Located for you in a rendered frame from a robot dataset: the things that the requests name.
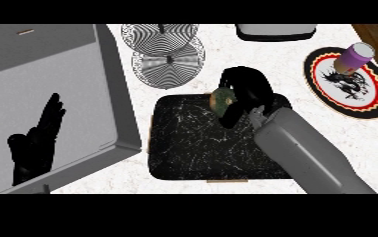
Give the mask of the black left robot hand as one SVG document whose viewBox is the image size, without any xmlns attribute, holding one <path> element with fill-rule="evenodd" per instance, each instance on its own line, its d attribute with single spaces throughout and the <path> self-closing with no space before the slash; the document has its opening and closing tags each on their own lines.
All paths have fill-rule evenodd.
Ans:
<svg viewBox="0 0 378 237">
<path fill-rule="evenodd" d="M 65 112 L 61 96 L 54 93 L 42 112 L 39 124 L 27 134 L 12 134 L 8 138 L 14 161 L 14 186 L 52 170 L 55 144 Z"/>
</svg>

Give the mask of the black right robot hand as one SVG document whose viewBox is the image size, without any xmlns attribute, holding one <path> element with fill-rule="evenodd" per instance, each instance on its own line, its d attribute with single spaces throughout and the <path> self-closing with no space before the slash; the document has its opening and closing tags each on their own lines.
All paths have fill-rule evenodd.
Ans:
<svg viewBox="0 0 378 237">
<path fill-rule="evenodd" d="M 225 128 L 232 129 L 245 113 L 254 108 L 265 107 L 268 115 L 274 107 L 274 90 L 265 74 L 254 68 L 238 66 L 223 70 L 220 87 L 234 89 L 237 102 L 226 109 L 225 116 L 219 119 Z"/>
</svg>

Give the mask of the green squash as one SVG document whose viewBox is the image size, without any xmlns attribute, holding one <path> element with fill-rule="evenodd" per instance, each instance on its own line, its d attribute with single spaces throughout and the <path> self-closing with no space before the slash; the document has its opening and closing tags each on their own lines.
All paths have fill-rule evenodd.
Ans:
<svg viewBox="0 0 378 237">
<path fill-rule="evenodd" d="M 210 109 L 219 118 L 223 117 L 229 106 L 237 102 L 235 92 L 228 87 L 214 90 L 210 96 Z"/>
</svg>

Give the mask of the black marbled tray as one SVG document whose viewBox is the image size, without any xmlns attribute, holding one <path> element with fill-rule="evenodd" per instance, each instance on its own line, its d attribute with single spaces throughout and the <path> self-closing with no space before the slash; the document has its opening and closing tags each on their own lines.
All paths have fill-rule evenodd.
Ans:
<svg viewBox="0 0 378 237">
<path fill-rule="evenodd" d="M 207 94 L 169 95 L 152 117 L 151 175 L 161 180 L 287 179 L 288 173 L 254 143 L 250 119 L 220 125 Z"/>
</svg>

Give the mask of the large grey appliance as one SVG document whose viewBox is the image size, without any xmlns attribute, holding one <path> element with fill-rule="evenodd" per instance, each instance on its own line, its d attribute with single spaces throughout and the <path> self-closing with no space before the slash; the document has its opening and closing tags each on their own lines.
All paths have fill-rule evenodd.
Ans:
<svg viewBox="0 0 378 237">
<path fill-rule="evenodd" d="M 14 185 L 8 138 L 67 110 L 49 173 Z M 0 194 L 55 190 L 141 152 L 118 48 L 104 24 L 0 24 Z"/>
</svg>

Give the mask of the grey and black appliance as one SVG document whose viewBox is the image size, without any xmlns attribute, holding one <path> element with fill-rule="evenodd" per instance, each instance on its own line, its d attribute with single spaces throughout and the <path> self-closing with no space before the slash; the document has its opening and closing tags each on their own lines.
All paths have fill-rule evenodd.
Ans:
<svg viewBox="0 0 378 237">
<path fill-rule="evenodd" d="M 237 35 L 245 41 L 284 42 L 310 39 L 316 24 L 237 24 Z"/>
</svg>

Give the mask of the round patterned placemat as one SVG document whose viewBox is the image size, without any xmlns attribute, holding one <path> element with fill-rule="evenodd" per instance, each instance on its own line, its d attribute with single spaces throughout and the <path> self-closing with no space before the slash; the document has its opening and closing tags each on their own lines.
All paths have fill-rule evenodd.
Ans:
<svg viewBox="0 0 378 237">
<path fill-rule="evenodd" d="M 350 75 L 334 69 L 340 47 L 316 49 L 305 60 L 305 78 L 319 100 L 341 114 L 378 119 L 378 66 L 368 62 Z"/>
</svg>

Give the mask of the brown wooden object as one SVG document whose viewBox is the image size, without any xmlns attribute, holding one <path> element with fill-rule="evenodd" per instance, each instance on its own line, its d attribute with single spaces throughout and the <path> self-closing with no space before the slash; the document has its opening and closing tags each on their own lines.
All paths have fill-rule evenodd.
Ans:
<svg viewBox="0 0 378 237">
<path fill-rule="evenodd" d="M 375 61 L 378 62 L 378 24 L 353 24 L 353 29 L 361 40 L 375 49 Z"/>
</svg>

